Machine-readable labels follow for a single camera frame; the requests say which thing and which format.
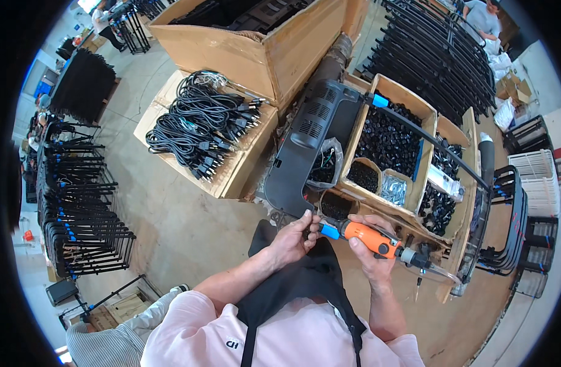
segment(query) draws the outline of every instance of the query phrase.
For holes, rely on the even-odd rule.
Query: bundle of wires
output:
[[[225,76],[200,70],[178,85],[168,113],[146,134],[152,154],[172,153],[197,180],[212,181],[217,167],[234,151],[239,138],[258,126],[265,99],[244,102],[236,93],[219,93],[233,84]]]

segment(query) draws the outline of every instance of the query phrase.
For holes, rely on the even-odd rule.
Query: apron strap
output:
[[[240,367],[251,367],[252,358],[254,356],[254,346],[256,344],[256,327],[248,327],[246,333],[246,342],[244,343],[244,351],[242,353],[242,363]]]

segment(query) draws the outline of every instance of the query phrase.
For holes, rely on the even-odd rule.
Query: concrete floor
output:
[[[371,9],[369,17],[372,11],[375,14],[377,9]],[[364,27],[367,32],[372,28]],[[368,43],[373,46],[374,38],[361,39],[367,42],[358,43],[357,50],[362,46],[368,48]],[[153,41],[151,45],[145,55],[120,54],[109,43],[98,51],[108,63],[115,65],[118,77],[122,78],[100,120],[98,141],[106,145],[108,168],[119,182],[120,218],[138,239],[130,269],[87,275],[78,280],[88,302],[97,302],[142,273],[161,292],[180,283],[193,287],[245,260],[256,224],[266,217],[266,210],[260,205],[217,200],[206,195],[159,157],[148,154],[133,136],[145,109],[176,69],[158,42]],[[481,116],[481,121],[478,129],[495,139],[496,166],[506,165],[506,153],[492,119]],[[504,245],[509,219],[506,212],[494,209],[485,246]],[[346,242],[336,241],[334,248],[354,310],[367,319],[370,289],[361,265]],[[429,281],[423,282],[415,303],[416,276],[403,267],[395,267],[393,283],[409,332],[417,336],[424,363],[462,366],[494,327],[509,297],[511,279],[477,270],[465,296],[452,298],[446,304],[438,303],[437,284]]]

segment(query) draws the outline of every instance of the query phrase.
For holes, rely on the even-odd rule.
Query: woman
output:
[[[93,28],[98,35],[107,38],[111,42],[113,47],[122,52],[127,46],[124,43],[120,43],[120,41],[115,38],[115,34],[113,34],[111,27],[109,27],[108,16],[103,14],[103,8],[105,8],[105,4],[106,1],[101,0],[99,5],[97,5],[95,11],[93,11]]]

